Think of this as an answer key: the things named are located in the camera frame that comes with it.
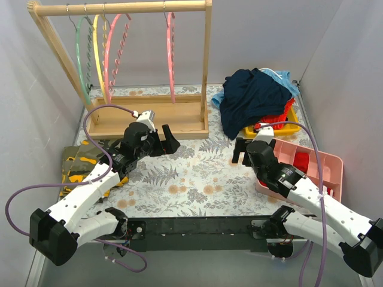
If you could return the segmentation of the navy blue shorts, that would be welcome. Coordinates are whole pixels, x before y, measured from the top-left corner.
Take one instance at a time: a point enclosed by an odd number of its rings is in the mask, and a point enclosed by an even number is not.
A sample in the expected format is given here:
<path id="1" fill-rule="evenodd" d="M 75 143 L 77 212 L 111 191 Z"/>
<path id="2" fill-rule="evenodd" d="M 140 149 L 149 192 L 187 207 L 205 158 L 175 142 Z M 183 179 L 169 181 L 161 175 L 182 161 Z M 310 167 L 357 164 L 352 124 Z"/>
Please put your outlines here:
<path id="1" fill-rule="evenodd" d="M 225 77 L 219 105 L 224 134 L 234 140 L 246 126 L 267 115 L 281 115 L 291 92 L 257 68 L 239 69 Z"/>

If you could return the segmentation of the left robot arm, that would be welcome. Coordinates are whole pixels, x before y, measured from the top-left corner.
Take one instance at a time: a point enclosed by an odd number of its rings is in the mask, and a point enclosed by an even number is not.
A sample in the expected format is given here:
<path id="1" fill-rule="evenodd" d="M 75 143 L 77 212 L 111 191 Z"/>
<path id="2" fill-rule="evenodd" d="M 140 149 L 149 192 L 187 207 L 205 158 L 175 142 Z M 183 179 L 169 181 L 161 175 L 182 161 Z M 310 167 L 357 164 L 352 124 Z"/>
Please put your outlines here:
<path id="1" fill-rule="evenodd" d="M 46 211 L 37 209 L 30 217 L 29 242 L 53 264 L 61 266 L 81 245 L 109 235 L 114 239 L 127 236 L 128 218 L 109 207 L 85 219 L 87 211 L 136 168 L 140 159 L 174 154 L 180 143 L 167 124 L 162 127 L 165 140 L 157 130 L 144 123 L 131 123 L 122 139 L 110 146 L 90 174 L 64 199 Z"/>

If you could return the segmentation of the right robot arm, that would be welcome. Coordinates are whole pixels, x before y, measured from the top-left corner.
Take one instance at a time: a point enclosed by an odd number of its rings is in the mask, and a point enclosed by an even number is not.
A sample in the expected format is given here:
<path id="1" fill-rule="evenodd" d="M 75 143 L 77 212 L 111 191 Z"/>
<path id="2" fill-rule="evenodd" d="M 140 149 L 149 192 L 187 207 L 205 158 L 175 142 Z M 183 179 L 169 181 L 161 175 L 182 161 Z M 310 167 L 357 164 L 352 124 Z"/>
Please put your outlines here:
<path id="1" fill-rule="evenodd" d="M 382 264 L 382 218 L 369 219 L 320 191 L 308 175 L 278 161 L 274 146 L 274 140 L 237 138 L 232 161 L 237 163 L 240 153 L 244 153 L 243 165 L 251 167 L 269 190 L 304 207 L 321 221 L 283 206 L 270 218 L 271 232 L 280 238 L 298 235 L 321 244 L 341 256 L 356 273 L 373 277 Z"/>

